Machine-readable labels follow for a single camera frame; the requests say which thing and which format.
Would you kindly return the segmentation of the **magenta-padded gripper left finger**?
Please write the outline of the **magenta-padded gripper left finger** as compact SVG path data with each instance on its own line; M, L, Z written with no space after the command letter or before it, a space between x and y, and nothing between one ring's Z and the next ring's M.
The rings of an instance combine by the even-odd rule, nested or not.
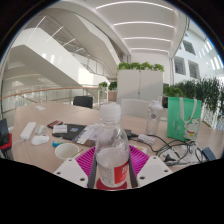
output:
M77 158L66 159L54 174L78 186L93 189L97 168L94 151L95 148L91 148Z

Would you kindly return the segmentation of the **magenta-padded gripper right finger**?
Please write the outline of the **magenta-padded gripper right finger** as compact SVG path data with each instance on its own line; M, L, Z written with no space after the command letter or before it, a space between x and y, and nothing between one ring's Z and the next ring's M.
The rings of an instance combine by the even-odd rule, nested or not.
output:
M131 146L129 174L131 186L139 188L172 174L172 171L158 156L148 156Z

